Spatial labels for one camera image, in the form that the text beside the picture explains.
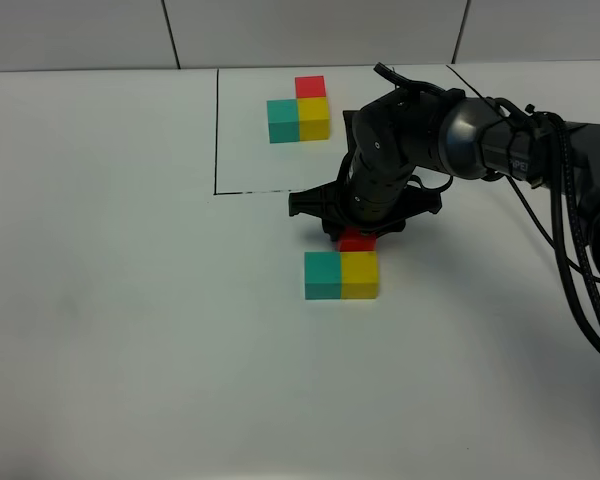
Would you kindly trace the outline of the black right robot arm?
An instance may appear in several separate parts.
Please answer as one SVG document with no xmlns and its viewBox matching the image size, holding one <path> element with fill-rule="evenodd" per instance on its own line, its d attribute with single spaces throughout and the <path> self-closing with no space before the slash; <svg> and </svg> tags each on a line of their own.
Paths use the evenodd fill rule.
<svg viewBox="0 0 600 480">
<path fill-rule="evenodd" d="M 417 186 L 417 168 L 464 180 L 507 176 L 550 186 L 557 129 L 547 113 L 410 80 L 382 63 L 374 70 L 393 90 L 344 112 L 348 152 L 337 178 L 290 194 L 290 215 L 321 219 L 332 241 L 347 230 L 376 237 L 400 232 L 407 219 L 441 208 L 443 190 Z M 600 124 L 568 122 L 565 129 L 576 219 L 600 274 Z"/>
</svg>

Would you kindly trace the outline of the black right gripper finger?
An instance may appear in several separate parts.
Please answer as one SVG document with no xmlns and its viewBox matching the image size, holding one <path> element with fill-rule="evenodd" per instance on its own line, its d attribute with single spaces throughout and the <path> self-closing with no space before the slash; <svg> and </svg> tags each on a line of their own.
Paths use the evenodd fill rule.
<svg viewBox="0 0 600 480">
<path fill-rule="evenodd" d="M 363 229 L 360 231 L 360 234 L 363 236 L 367 236 L 367 237 L 382 237 L 387 234 L 400 233 L 404 230 L 404 228 L 405 228 L 405 222 L 399 221 L 399 222 L 395 222 L 390 225 L 385 225 L 381 228 L 375 228 L 375 229 L 371 229 L 371 230 Z"/>
<path fill-rule="evenodd" d="M 329 237 L 331 242 L 338 242 L 342 234 L 345 232 L 345 228 L 335 224 L 323 224 L 323 232 Z"/>
</svg>

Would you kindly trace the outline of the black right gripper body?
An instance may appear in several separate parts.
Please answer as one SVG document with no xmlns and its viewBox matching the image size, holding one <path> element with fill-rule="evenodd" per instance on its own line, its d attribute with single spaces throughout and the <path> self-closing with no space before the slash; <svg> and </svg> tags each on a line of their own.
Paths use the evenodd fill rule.
<svg viewBox="0 0 600 480">
<path fill-rule="evenodd" d="M 288 213 L 304 214 L 356 230 L 381 228 L 441 209 L 441 189 L 426 188 L 412 167 L 392 181 L 379 180 L 362 165 L 357 154 L 347 154 L 332 182 L 291 193 Z"/>
</svg>

